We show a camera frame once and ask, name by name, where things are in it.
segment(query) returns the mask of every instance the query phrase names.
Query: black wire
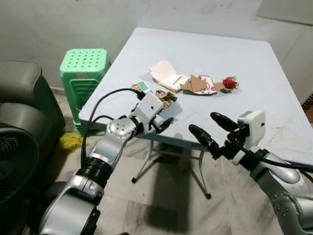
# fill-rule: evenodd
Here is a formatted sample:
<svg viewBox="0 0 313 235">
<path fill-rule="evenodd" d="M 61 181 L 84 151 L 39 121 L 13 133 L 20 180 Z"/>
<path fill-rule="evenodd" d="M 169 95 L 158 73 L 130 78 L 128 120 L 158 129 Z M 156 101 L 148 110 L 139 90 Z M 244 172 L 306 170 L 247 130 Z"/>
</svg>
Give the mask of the black wire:
<svg viewBox="0 0 313 235">
<path fill-rule="evenodd" d="M 313 184 L 313 177 L 311 175 L 309 175 L 307 172 L 300 170 L 300 172 L 308 179 L 312 182 Z"/>
<path fill-rule="evenodd" d="M 101 103 L 102 100 L 104 100 L 105 98 L 107 98 L 108 96 L 110 96 L 111 94 L 114 94 L 114 93 L 117 93 L 117 92 L 122 92 L 122 91 L 131 91 L 131 92 L 135 92 L 138 96 L 138 98 L 141 100 L 145 93 L 143 92 L 139 92 L 137 90 L 134 90 L 134 89 L 131 89 L 131 88 L 122 88 L 122 89 L 117 89 L 115 91 L 112 91 L 112 92 L 109 92 L 107 93 L 106 95 L 102 96 L 98 101 L 97 103 L 95 104 L 92 112 L 91 112 L 91 115 L 89 117 L 89 120 L 87 122 L 87 127 L 86 127 L 86 130 L 85 130 L 85 133 L 84 133 L 84 137 L 83 137 L 83 142 L 82 142 L 82 148 L 81 148 L 81 164 L 83 162 L 83 160 L 86 158 L 86 139 L 87 139 L 87 135 L 88 135 L 88 131 L 90 130 L 91 128 L 91 122 L 92 122 L 92 119 L 93 119 L 93 116 L 94 116 L 94 113 L 96 112 L 96 109 L 98 108 L 99 104 Z"/>
<path fill-rule="evenodd" d="M 231 138 L 231 143 L 237 147 L 240 148 L 240 150 L 242 150 L 243 152 L 245 152 L 246 154 L 248 154 L 249 156 L 252 156 L 256 159 L 258 159 L 261 162 L 270 164 L 270 165 L 275 165 L 275 166 L 279 166 L 279 167 L 283 167 L 283 168 L 289 168 L 289 169 L 298 169 L 298 170 L 302 170 L 302 171 L 307 171 L 307 172 L 311 172 L 313 173 L 313 166 L 311 165 L 307 165 L 307 164 L 301 164 L 301 163 L 292 163 L 292 164 L 285 164 L 285 163 L 278 163 L 266 158 L 262 158 L 259 155 L 245 149 L 244 147 L 242 147 L 240 144 L 237 143 L 235 137 Z"/>
<path fill-rule="evenodd" d="M 110 117 L 110 116 L 107 116 L 107 115 L 100 115 L 98 117 L 96 117 L 91 123 L 90 125 L 86 128 L 85 130 L 85 133 L 84 133 L 84 136 L 86 133 L 88 133 L 91 129 L 91 127 L 96 123 L 96 121 L 98 121 L 100 118 L 107 118 L 107 119 L 110 119 L 110 120 L 114 120 L 114 118 Z M 82 148 L 85 149 L 85 152 L 86 152 L 86 142 L 84 143 L 84 141 L 82 142 Z M 83 159 L 81 158 L 80 160 L 80 164 L 82 165 L 83 164 Z"/>
</svg>

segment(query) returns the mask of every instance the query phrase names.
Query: black fan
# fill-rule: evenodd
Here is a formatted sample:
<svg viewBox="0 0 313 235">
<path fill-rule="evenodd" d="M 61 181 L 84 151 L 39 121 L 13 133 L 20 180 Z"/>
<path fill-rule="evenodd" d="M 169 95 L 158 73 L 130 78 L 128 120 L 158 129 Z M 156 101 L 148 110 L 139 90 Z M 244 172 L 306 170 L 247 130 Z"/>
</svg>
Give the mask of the black fan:
<svg viewBox="0 0 313 235">
<path fill-rule="evenodd" d="M 0 203 L 29 180 L 38 155 L 37 143 L 28 132 L 0 123 Z"/>
</svg>

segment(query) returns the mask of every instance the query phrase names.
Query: metal table leg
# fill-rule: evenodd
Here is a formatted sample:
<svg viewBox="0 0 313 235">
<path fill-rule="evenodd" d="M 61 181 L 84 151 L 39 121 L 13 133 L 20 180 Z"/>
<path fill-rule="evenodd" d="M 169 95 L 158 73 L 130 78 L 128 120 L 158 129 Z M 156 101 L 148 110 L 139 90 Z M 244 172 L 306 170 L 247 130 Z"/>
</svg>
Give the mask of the metal table leg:
<svg viewBox="0 0 313 235">
<path fill-rule="evenodd" d="M 138 176 L 140 175 L 140 173 L 142 172 L 142 170 L 145 167 L 146 163 L 150 159 L 150 156 L 151 156 L 151 153 L 152 153 L 152 150 L 153 150 L 153 144 L 154 144 L 154 141 L 150 141 L 150 148 L 149 148 L 149 150 L 147 152 L 147 155 L 146 155 L 146 157 L 144 159 L 144 162 L 143 162 L 139 172 L 132 178 L 132 183 L 133 184 L 136 183 Z"/>
<path fill-rule="evenodd" d="M 200 169 L 200 174 L 201 174 L 201 178 L 203 181 L 205 196 L 207 199 L 210 199 L 210 198 L 212 198 L 212 196 L 211 196 L 211 193 L 209 192 L 209 186 L 208 186 L 208 183 L 206 180 L 206 176 L 204 175 L 203 166 L 202 166 L 203 156 L 204 156 L 204 148 L 201 149 L 200 156 L 199 156 L 199 169 Z"/>
</svg>

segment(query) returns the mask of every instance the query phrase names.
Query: robotic arm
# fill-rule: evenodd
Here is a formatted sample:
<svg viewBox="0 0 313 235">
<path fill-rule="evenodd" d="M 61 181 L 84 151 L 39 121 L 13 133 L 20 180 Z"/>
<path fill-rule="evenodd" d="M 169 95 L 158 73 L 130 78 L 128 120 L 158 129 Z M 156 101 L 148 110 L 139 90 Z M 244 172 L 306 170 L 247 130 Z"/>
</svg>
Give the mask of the robotic arm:
<svg viewBox="0 0 313 235">
<path fill-rule="evenodd" d="M 154 121 L 162 108 L 159 98 L 147 93 L 129 117 L 112 120 L 107 125 L 104 137 L 45 211 L 40 222 L 40 235 L 94 233 L 100 216 L 96 207 L 126 143 L 135 136 L 148 133 L 151 126 L 160 133 L 172 123 L 173 118 L 163 124 Z"/>
<path fill-rule="evenodd" d="M 284 234 L 313 235 L 313 188 L 307 186 L 299 170 L 265 163 L 271 160 L 290 164 L 256 146 L 265 134 L 265 113 L 247 112 L 238 118 L 238 124 L 218 113 L 211 113 L 211 117 L 230 132 L 224 146 L 219 147 L 207 132 L 195 125 L 189 126 L 190 132 L 215 160 L 224 155 L 234 165 L 241 164 L 250 171 L 250 177 L 270 199 Z"/>
</svg>

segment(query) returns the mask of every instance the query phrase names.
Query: yellow cloth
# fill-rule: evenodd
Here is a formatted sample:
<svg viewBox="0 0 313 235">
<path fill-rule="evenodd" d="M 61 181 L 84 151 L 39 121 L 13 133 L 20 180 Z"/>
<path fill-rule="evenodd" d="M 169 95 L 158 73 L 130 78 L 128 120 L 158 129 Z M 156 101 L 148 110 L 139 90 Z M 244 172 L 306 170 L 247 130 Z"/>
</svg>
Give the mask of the yellow cloth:
<svg viewBox="0 0 313 235">
<path fill-rule="evenodd" d="M 60 138 L 60 146 L 63 150 L 73 150 L 81 147 L 83 138 L 79 134 L 65 133 Z"/>
</svg>

